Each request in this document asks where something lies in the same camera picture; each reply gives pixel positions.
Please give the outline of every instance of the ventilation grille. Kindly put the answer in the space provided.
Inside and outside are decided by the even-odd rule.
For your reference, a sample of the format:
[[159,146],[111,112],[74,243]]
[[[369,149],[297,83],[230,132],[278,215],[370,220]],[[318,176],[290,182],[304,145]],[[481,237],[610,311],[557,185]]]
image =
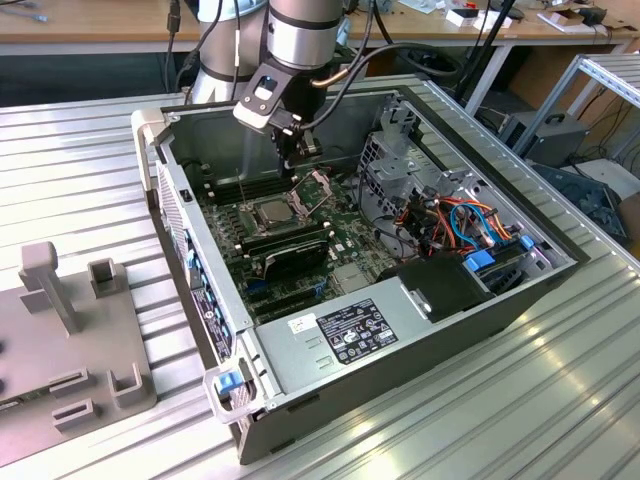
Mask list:
[[176,253],[178,253],[180,261],[184,262],[184,259],[187,258],[187,241],[184,236],[182,216],[162,165],[158,165],[158,183],[160,185],[160,208],[169,227]]
[[[511,135],[509,135],[509,138],[505,142],[507,147],[513,148],[513,146],[518,142],[518,140],[520,140],[520,137],[522,136],[522,134],[526,129],[527,127],[525,127],[524,123],[518,122],[516,127],[513,129],[513,132],[511,132]],[[527,153],[529,153],[529,150],[531,150],[531,147],[533,147],[537,141],[538,141],[538,137],[534,135],[533,138],[529,141],[529,145],[527,145],[527,148],[525,148],[524,152],[522,153],[523,158]]]

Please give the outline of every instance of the workbench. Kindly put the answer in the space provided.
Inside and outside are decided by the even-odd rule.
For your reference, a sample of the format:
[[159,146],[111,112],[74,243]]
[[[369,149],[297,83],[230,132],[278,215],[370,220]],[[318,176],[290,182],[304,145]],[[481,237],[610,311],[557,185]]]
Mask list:
[[[66,55],[98,53],[164,52],[168,0],[42,0],[39,13],[49,16],[47,23],[0,14],[0,55]],[[525,11],[526,17],[502,29],[496,50],[466,104],[475,114],[511,49],[535,45],[613,45],[622,53],[640,32],[616,31],[609,38],[602,33],[565,34]],[[429,15],[396,3],[384,22],[394,40],[427,43],[438,47],[470,47],[478,37],[473,27],[459,28],[445,21],[442,11]],[[349,45],[357,47],[364,34],[366,13],[354,12]],[[198,22],[182,5],[182,23],[174,51],[191,50],[200,36]],[[369,42],[384,43],[376,26]]]
[[[107,256],[125,264],[159,398],[0,477],[636,479],[640,264],[442,90],[404,80],[592,260],[504,332],[245,467],[201,387],[129,125],[132,111],[182,97],[0,110],[0,289],[18,285],[20,244],[35,240],[55,243],[61,275]],[[440,137],[423,141],[448,167],[462,164]]]

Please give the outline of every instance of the aluminum table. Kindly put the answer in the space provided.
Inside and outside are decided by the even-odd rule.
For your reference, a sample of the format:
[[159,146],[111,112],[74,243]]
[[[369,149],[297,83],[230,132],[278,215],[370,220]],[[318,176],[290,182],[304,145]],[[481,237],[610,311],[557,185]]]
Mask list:
[[[19,246],[34,240],[55,242],[61,274],[124,263],[159,395],[0,478],[636,479],[640,265],[435,85],[405,79],[592,261],[503,333],[249,466],[212,417],[139,184],[129,116],[182,98],[0,110],[0,288],[17,284]],[[423,140],[460,163],[437,135]]]

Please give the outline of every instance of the blue cable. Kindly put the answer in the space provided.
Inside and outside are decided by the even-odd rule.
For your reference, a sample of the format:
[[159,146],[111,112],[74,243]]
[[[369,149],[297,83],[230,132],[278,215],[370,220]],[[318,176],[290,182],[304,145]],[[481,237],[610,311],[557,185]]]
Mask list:
[[478,244],[476,242],[474,242],[471,237],[464,236],[460,232],[460,230],[458,230],[458,222],[456,221],[456,209],[458,207],[461,207],[461,206],[462,205],[456,205],[455,207],[453,207],[451,209],[451,213],[449,214],[449,220],[451,222],[451,227],[453,228],[453,233],[455,233],[458,237],[460,237],[465,242],[470,243],[471,245],[473,245],[473,248],[475,248],[477,250],[478,249]]
[[450,220],[451,220],[451,227],[453,228],[454,233],[460,237],[462,240],[470,243],[471,245],[473,245],[473,247],[478,250],[478,244],[476,242],[473,241],[473,239],[471,239],[470,237],[466,237],[464,236],[460,230],[458,230],[458,226],[457,226],[457,222],[456,222],[456,217],[455,217],[455,212],[456,209],[458,207],[467,207],[469,210],[471,210],[473,213],[476,214],[476,216],[482,221],[482,225],[484,225],[484,228],[487,230],[487,233],[489,234],[489,236],[491,237],[491,239],[499,244],[502,243],[502,239],[498,236],[498,234],[493,230],[493,228],[491,228],[491,225],[489,225],[489,222],[487,222],[487,219],[484,217],[484,214],[482,213],[482,211],[476,207],[475,205],[471,205],[469,203],[460,203],[458,205],[456,205],[455,207],[453,207],[451,209],[451,215],[450,215]]
[[482,224],[484,225],[484,228],[487,230],[487,233],[489,233],[489,236],[492,238],[492,240],[495,243],[501,243],[502,242],[502,239],[500,238],[500,235],[498,235],[498,233],[489,224],[489,222],[487,221],[487,219],[484,216],[484,213],[482,213],[482,210],[480,210],[475,205],[471,205],[469,203],[462,203],[461,205],[464,205],[464,206],[470,208],[480,218],[480,220],[482,220]]

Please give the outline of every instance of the computer chassis side panel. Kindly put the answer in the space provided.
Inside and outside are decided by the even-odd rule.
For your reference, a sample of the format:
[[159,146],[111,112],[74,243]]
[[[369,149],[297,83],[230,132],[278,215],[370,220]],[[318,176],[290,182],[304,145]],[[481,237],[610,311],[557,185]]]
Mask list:
[[269,412],[240,431],[233,426],[242,465],[248,465],[321,428],[363,403],[413,380],[478,342],[500,333],[534,301],[558,288],[579,264],[513,295],[491,309],[454,323],[384,359],[307,396]]

